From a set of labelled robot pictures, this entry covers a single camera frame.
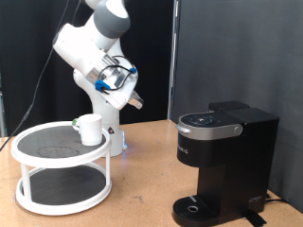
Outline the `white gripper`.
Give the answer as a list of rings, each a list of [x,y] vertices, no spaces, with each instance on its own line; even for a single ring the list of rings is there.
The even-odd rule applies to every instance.
[[[129,101],[140,110],[144,100],[133,91],[137,70],[133,66],[109,65],[98,74],[96,89],[116,109],[121,110]]]

